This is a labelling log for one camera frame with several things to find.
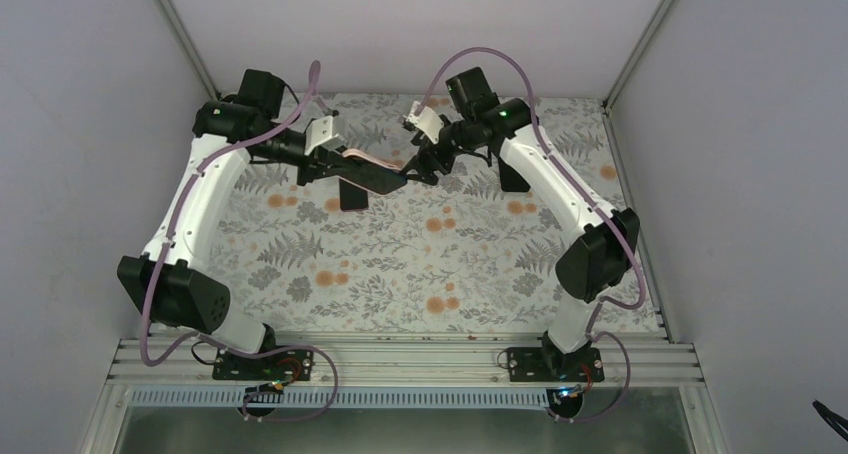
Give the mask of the phone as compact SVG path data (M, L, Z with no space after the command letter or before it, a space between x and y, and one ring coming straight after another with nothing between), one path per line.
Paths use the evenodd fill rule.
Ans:
M397 166L358 149L334 152L330 170L347 182L366 191L386 195L405 187L407 178Z
M369 207L369 192L361 187L339 180L339 207L342 212L359 212Z

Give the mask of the black phone case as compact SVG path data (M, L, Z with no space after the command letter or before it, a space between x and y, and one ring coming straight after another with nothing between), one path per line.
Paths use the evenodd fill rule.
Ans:
M499 182L505 193L527 193L531 187L521 174L506 163L501 157L497 158Z

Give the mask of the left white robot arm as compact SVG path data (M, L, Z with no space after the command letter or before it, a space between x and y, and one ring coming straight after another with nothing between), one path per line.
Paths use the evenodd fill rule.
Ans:
M211 237L239 177L254 160L296 169L298 185L340 177L347 182L365 162L343 154L329 110L294 129L318 97L319 61L293 111L277 117L287 83L249 69L232 96L204 103L196 112L185 171L156 233L138 256L123 257L118 279L141 314L140 357L148 367L162 364L189 340L205 342L238 357L255 379L277 368L280 348L269 326L233 303L230 290L206 270Z

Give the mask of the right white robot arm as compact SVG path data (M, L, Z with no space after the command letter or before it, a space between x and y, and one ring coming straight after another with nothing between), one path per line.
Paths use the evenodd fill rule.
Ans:
M482 147L497 160L506 192L532 191L562 228L565 251L554 265L564 290L556 316L541 340L541 365L565 381L591 365L592 324L602 295L633 266L640 221L630 208L619 210L591 190L556 151L534 113L534 103L499 99L483 71L472 68L446 86L460 114L452 122L421 101L402 119L418 152L404 174L433 185L448 174L455 158Z

